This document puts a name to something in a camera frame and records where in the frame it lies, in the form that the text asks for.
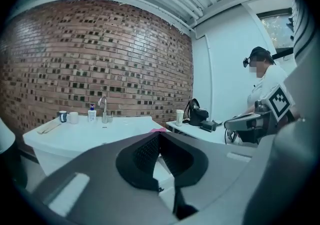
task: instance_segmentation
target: sink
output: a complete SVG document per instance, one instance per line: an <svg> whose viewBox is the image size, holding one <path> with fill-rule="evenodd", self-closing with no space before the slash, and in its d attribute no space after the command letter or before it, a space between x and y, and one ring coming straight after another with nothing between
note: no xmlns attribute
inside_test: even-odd
<svg viewBox="0 0 320 225"><path fill-rule="evenodd" d="M111 123L102 123L102 117L89 122L87 116L79 115L78 124L65 122L48 133L37 133L48 123L23 135L25 144L33 148L46 175L91 148L162 128L151 116L114 117Z"/></svg>

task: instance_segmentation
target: pink object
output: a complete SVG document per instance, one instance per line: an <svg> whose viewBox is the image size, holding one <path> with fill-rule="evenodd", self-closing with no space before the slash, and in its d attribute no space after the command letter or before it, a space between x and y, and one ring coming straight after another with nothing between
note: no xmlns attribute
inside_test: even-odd
<svg viewBox="0 0 320 225"><path fill-rule="evenodd" d="M154 133L154 132L166 132L166 131L167 131L167 129L164 128L164 127L162 127L162 128L160 128L160 129L152 129L152 130L150 131L150 133Z"/></svg>

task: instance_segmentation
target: blue mug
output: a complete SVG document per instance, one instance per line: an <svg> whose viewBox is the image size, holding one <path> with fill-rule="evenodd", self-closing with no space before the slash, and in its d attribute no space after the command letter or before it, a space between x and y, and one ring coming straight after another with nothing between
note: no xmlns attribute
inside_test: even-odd
<svg viewBox="0 0 320 225"><path fill-rule="evenodd" d="M66 111L59 111L59 119L61 123L67 122L67 112Z"/></svg>

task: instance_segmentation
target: black bag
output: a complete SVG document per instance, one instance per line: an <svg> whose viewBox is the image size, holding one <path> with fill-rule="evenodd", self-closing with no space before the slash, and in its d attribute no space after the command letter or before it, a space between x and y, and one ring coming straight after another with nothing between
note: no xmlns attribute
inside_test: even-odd
<svg viewBox="0 0 320 225"><path fill-rule="evenodd" d="M184 120L183 123L189 123L191 126L200 127L201 122L209 117L209 113L206 110L200 109L199 102L197 99L189 100L185 107L183 117L187 110L187 116L190 120Z"/></svg>

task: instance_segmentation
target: white cup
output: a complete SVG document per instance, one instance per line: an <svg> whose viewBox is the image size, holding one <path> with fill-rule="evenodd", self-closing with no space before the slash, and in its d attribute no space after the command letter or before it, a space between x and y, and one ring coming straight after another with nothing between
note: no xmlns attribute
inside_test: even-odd
<svg viewBox="0 0 320 225"><path fill-rule="evenodd" d="M73 125L78 124L79 122L78 112L70 112L69 121L70 121L70 124L73 124Z"/></svg>
<svg viewBox="0 0 320 225"><path fill-rule="evenodd" d="M182 126L182 121L184 120L184 111L181 109L176 110L176 121L175 124L180 127Z"/></svg>

